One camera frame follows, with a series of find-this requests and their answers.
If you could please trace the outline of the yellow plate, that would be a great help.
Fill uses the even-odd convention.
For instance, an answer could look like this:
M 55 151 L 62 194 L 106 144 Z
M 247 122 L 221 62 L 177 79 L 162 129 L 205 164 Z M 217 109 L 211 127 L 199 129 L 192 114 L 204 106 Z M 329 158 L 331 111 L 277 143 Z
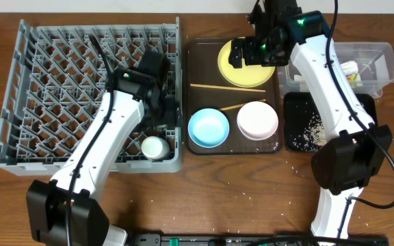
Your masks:
M 262 67 L 260 65 L 245 65 L 244 59 L 241 68 L 234 68 L 228 62 L 231 52 L 232 40 L 229 40 L 218 54 L 218 68 L 222 76 L 231 84 L 238 87 L 252 88 L 264 84 L 275 72 L 275 67 Z

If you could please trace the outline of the white paper cup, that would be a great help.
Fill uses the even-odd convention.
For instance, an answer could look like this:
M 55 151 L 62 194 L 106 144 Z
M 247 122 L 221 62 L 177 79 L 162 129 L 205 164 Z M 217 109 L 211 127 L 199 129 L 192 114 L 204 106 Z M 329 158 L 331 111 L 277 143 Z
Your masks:
M 165 139 L 156 136 L 147 137 L 142 142 L 143 155 L 152 161 L 166 160 L 170 155 L 170 147 Z

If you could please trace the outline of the light blue bowl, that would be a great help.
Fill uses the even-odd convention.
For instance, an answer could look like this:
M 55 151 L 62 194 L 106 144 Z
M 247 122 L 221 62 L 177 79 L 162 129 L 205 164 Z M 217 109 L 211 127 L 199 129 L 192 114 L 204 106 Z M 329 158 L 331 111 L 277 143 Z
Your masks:
M 206 108 L 191 116 L 187 131 L 191 140 L 198 146 L 214 148 L 226 141 L 230 133 L 230 125 L 221 111 Z

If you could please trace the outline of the pink bowl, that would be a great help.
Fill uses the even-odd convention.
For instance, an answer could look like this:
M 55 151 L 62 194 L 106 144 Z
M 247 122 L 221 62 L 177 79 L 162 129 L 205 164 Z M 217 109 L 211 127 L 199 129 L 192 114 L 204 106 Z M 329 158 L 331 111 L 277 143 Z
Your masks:
M 245 104 L 237 114 L 237 126 L 244 137 L 253 141 L 270 138 L 278 129 L 275 109 L 265 102 Z

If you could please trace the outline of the green orange snack wrapper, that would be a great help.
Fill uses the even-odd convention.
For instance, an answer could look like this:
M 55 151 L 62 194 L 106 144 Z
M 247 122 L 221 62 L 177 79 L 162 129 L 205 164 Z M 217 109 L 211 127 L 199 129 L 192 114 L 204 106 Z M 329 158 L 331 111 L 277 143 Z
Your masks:
M 355 61 L 344 62 L 341 64 L 341 68 L 352 88 L 363 86 L 358 72 L 358 64 Z

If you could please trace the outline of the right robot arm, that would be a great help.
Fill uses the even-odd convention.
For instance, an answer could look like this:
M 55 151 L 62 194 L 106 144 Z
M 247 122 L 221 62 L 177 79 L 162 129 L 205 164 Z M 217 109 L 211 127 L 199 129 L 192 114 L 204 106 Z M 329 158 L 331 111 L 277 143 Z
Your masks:
M 257 1 L 248 22 L 255 34 L 233 40 L 229 65 L 293 64 L 303 76 L 326 137 L 311 159 L 320 187 L 311 232 L 320 245 L 344 241 L 360 194 L 391 161 L 390 128 L 376 124 L 357 99 L 335 54 L 335 24 L 320 11 L 303 12 L 295 1 Z

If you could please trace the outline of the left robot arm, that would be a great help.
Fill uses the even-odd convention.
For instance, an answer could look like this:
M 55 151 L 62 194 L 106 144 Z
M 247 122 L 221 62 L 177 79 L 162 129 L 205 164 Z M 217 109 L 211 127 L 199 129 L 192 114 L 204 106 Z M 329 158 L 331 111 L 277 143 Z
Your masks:
M 127 137 L 139 126 L 165 124 L 162 90 L 170 61 L 145 51 L 135 68 L 108 75 L 101 106 L 75 151 L 48 182 L 27 191 L 32 238 L 45 245 L 124 245 L 127 232 L 112 225 L 99 204 L 105 181 Z

